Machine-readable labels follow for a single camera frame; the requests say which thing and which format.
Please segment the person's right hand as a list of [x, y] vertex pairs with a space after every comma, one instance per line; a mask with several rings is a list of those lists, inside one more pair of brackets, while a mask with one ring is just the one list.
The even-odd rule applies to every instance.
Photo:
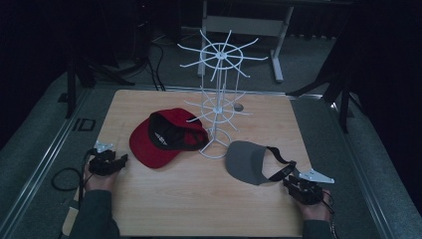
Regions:
[[303, 205], [298, 202], [304, 220], [318, 220], [329, 222], [331, 220], [331, 213], [328, 209], [330, 203], [330, 191], [325, 189], [323, 191], [323, 201], [314, 205]]

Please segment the person's left hand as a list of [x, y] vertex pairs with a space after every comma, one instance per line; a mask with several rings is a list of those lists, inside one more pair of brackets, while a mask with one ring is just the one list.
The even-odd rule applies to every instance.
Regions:
[[100, 176], [90, 173], [89, 167], [86, 165], [84, 176], [84, 188], [86, 191], [104, 190], [112, 192], [118, 172], [107, 176]]

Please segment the white wire display rack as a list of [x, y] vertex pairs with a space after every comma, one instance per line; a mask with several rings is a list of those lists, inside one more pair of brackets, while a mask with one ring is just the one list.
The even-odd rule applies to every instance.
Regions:
[[199, 60], [187, 65], [181, 65], [181, 68], [189, 68], [198, 65], [202, 71], [209, 69], [212, 75], [209, 80], [205, 75], [201, 76], [201, 85], [199, 91], [201, 93], [201, 101], [199, 103], [188, 102], [190, 106], [199, 108], [198, 120], [209, 122], [206, 127], [209, 142], [199, 150], [199, 153], [206, 158], [218, 159], [226, 155], [226, 151], [232, 137], [225, 129], [229, 126], [234, 131], [238, 131], [232, 123], [235, 115], [248, 116], [244, 110], [236, 112], [233, 108], [234, 104], [245, 96], [245, 92], [238, 90], [241, 77], [249, 78], [242, 70], [242, 64], [247, 61], [265, 61], [267, 57], [256, 58], [247, 57], [243, 50], [254, 45], [258, 39], [244, 44], [235, 46], [229, 43], [232, 31], [229, 31], [224, 42], [211, 42], [206, 35], [199, 31], [205, 44], [200, 49], [194, 49], [178, 45], [179, 48], [195, 52], [199, 54]]

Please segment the metal floor rail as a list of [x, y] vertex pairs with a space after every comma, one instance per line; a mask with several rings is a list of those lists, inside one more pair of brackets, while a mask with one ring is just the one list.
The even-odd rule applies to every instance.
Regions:
[[77, 97], [66, 117], [59, 92], [47, 92], [0, 150], [0, 239], [57, 239], [73, 194], [55, 189], [51, 177], [66, 165], [65, 144], [91, 92]]
[[396, 170], [368, 118], [355, 106], [329, 104], [351, 160], [355, 178], [381, 239], [394, 239], [390, 189], [401, 189]]

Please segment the white desk frame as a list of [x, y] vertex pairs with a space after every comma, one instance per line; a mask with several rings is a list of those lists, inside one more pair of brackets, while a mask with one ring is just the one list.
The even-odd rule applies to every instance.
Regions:
[[291, 22], [299, 27], [300, 36], [335, 35], [335, 28], [346, 19], [354, 0], [201, 0], [201, 47], [209, 44], [209, 33], [226, 33], [272, 37], [277, 44], [269, 53], [277, 83], [284, 81], [280, 54]]

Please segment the red and black cap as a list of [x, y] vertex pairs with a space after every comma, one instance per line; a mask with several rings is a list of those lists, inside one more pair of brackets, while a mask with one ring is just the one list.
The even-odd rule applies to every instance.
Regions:
[[129, 137], [133, 155], [149, 168], [160, 168], [180, 152], [202, 149], [209, 142], [202, 122], [191, 112], [175, 108], [152, 113]]

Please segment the black tripod stand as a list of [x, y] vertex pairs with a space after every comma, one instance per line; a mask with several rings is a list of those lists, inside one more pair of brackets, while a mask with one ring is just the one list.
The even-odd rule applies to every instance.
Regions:
[[70, 55], [67, 63], [67, 92], [65, 93], [67, 119], [73, 115], [77, 107], [77, 80], [80, 80], [84, 87], [92, 88], [96, 84], [93, 72], [99, 72], [119, 85], [133, 86], [133, 83], [124, 80], [118, 74], [113, 73], [88, 57]]
[[288, 92], [287, 96], [298, 98], [317, 87], [328, 84], [327, 89], [322, 95], [322, 99], [327, 104], [333, 105], [337, 98], [340, 98], [338, 123], [342, 131], [348, 133], [347, 116], [349, 101], [353, 101], [357, 104], [357, 101], [350, 94], [350, 87], [352, 83], [352, 74], [356, 70], [360, 55], [361, 53], [356, 50], [350, 57], [345, 58], [343, 64], [334, 57], [328, 57], [312, 83], [298, 90]]

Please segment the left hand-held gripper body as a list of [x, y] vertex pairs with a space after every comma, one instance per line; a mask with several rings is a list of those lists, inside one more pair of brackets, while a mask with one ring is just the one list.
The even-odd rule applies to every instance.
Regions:
[[116, 172], [116, 167], [113, 165], [113, 161], [108, 161], [106, 159], [106, 152], [113, 148], [112, 143], [102, 143], [96, 141], [93, 158], [89, 161], [89, 171], [90, 173], [106, 176], [111, 175]]

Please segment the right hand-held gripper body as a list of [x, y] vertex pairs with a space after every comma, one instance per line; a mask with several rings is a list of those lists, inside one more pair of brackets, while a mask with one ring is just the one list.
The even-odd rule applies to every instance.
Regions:
[[322, 188], [320, 183], [334, 183], [334, 179], [328, 177], [313, 168], [305, 172], [294, 171], [294, 177], [299, 179], [299, 184], [294, 185], [286, 178], [286, 183], [292, 186], [292, 197], [303, 205], [314, 205], [322, 202]]

